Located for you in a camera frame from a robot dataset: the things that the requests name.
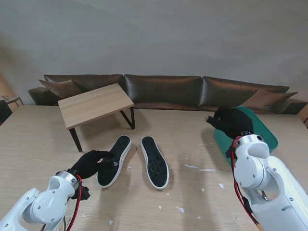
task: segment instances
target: black glove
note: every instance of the black glove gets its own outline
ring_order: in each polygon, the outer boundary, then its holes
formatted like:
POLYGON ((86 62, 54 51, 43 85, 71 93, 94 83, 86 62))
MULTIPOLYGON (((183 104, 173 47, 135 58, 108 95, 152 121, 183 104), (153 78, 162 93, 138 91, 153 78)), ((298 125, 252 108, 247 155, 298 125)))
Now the black glove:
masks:
POLYGON ((223 131, 231 139, 244 134, 253 134, 252 120, 240 109, 235 107, 220 107, 213 117, 207 117, 206 121, 214 128, 223 131))
POLYGON ((82 179, 93 176, 97 171, 104 167, 114 166, 114 155, 106 151, 90 151, 84 154, 70 170, 76 170, 82 179))

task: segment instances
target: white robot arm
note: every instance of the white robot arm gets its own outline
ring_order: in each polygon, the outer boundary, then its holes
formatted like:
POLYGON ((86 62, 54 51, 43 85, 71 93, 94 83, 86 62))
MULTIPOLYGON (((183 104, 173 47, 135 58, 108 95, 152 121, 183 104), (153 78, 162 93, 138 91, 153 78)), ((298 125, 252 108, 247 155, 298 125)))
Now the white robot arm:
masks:
POLYGON ((236 182, 245 191, 251 210, 264 231, 308 231, 308 196, 285 164, 270 156, 258 135, 246 135, 235 144, 236 182), (260 191, 278 193, 266 200, 260 191))
POLYGON ((56 231, 66 213, 68 199, 79 187, 78 179, 67 171, 58 172, 49 180, 46 191, 26 192, 0 222, 2 231, 27 231, 21 217, 28 223, 46 224, 45 231, 56 231))

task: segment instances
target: small wooden table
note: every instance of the small wooden table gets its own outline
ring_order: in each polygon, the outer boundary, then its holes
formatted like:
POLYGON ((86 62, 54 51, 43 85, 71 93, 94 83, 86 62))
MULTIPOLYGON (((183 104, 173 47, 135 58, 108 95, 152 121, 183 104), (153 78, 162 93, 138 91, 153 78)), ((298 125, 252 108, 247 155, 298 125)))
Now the small wooden table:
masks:
POLYGON ((79 152, 82 148, 75 127, 120 111, 131 129, 135 129, 134 103, 117 84, 92 90, 59 102, 66 128, 70 131, 79 152), (123 112, 130 108, 131 122, 123 112))

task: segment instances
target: white wall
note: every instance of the white wall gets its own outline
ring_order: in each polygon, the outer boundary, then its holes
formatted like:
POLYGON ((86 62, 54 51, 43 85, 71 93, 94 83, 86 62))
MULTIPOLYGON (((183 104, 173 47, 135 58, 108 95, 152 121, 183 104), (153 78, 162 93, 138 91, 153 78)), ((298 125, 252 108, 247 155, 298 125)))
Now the white wall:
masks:
POLYGON ((0 71, 25 103, 43 74, 206 75, 308 101, 306 0, 1 0, 0 71))

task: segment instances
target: chair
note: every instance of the chair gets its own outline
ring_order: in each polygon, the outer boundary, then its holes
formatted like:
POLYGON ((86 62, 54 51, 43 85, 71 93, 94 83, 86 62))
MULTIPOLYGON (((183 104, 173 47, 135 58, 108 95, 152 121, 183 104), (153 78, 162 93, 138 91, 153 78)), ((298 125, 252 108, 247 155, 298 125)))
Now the chair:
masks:
POLYGON ((0 126, 12 114, 8 104, 4 100, 0 100, 0 126))

